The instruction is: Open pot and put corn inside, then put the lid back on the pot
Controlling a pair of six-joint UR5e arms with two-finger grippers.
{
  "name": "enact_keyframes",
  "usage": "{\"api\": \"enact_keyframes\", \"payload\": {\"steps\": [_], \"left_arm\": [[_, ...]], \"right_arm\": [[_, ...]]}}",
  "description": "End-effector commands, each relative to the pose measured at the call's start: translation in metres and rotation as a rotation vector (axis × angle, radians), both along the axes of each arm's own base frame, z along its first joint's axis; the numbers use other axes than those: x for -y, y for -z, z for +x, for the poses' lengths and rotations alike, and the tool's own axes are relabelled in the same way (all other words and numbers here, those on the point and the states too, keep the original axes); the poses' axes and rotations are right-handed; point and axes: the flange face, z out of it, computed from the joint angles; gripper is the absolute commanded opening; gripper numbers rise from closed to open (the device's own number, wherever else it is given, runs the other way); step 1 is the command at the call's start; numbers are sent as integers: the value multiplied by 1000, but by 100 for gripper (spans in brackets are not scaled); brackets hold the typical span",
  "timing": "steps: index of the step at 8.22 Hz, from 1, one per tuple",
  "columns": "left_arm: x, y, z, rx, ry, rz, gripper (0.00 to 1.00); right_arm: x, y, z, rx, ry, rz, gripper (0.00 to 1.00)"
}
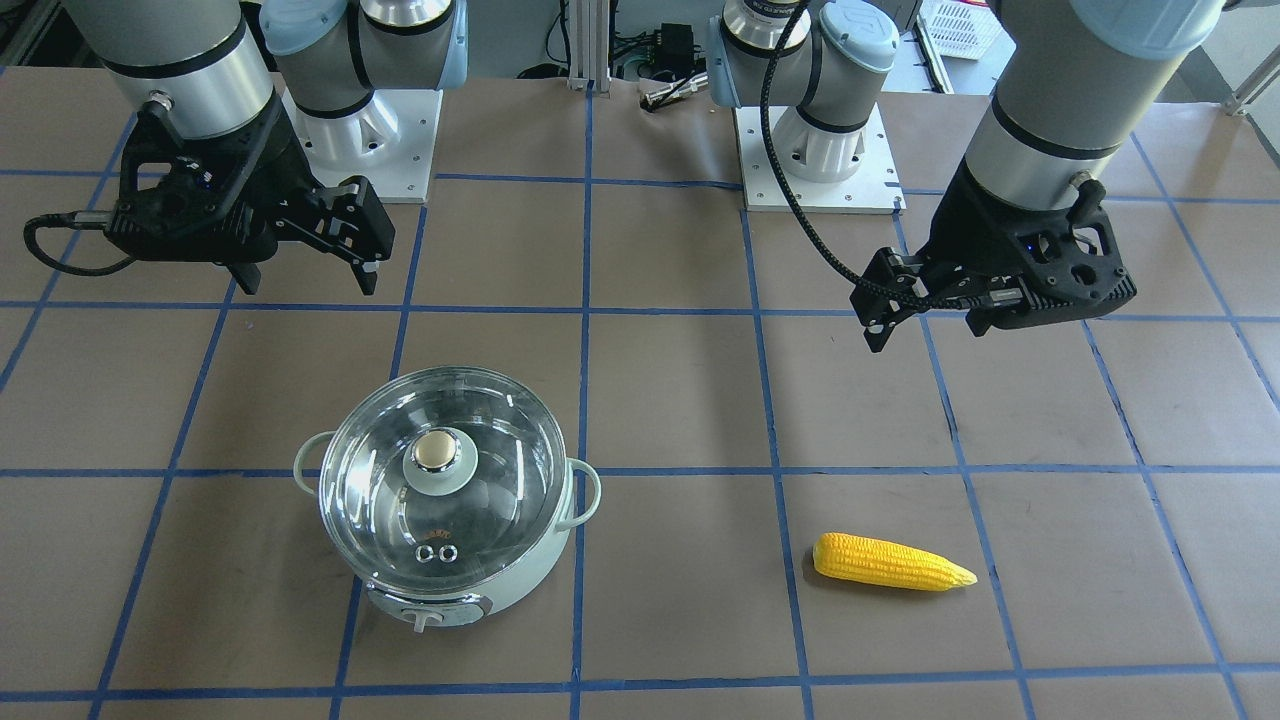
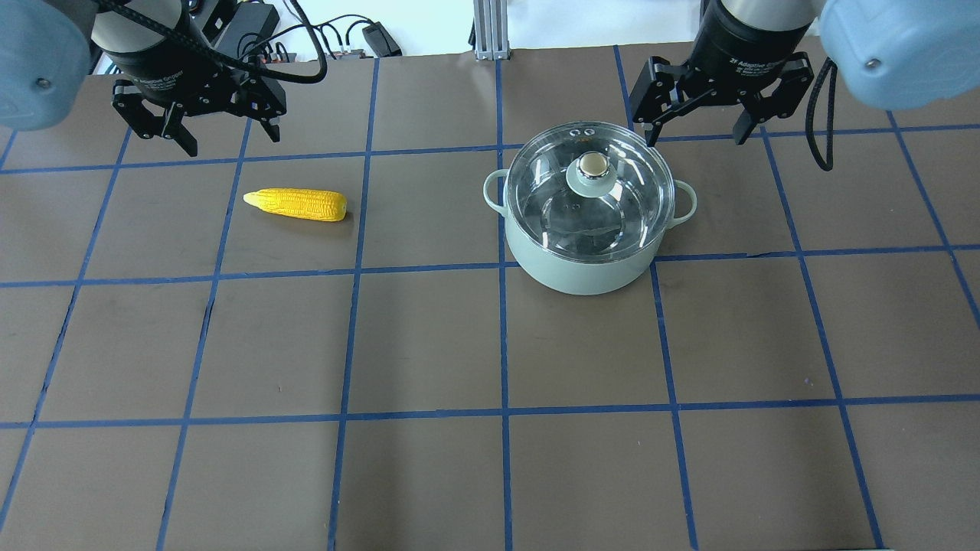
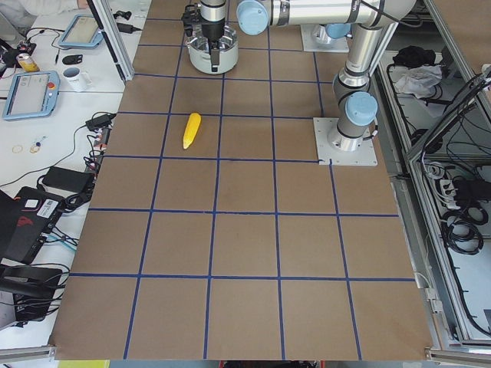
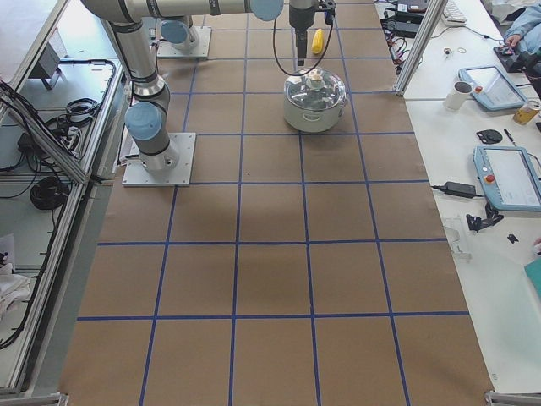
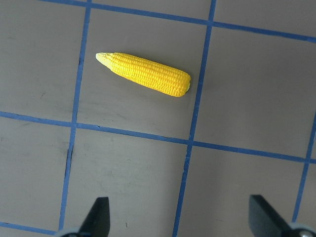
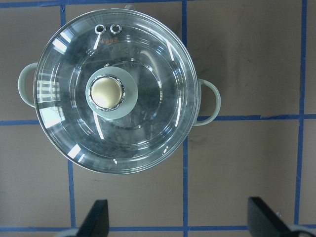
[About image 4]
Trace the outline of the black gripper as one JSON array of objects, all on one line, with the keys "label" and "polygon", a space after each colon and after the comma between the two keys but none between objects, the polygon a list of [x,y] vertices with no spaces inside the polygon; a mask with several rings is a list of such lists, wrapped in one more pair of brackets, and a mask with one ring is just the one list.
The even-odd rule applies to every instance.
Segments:
[{"label": "black gripper", "polygon": [[289,24],[295,29],[297,65],[304,65],[306,59],[306,30],[314,24],[314,0],[290,0]]}]

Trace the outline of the person hand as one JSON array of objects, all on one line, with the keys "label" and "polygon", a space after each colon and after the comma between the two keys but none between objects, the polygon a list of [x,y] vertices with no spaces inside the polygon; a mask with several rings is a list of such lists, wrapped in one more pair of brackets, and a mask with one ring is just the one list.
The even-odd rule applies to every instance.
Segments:
[{"label": "person hand", "polygon": [[514,48],[517,46],[517,44],[520,42],[521,39],[522,37],[518,34],[507,36],[505,39],[505,44],[508,47]]}]

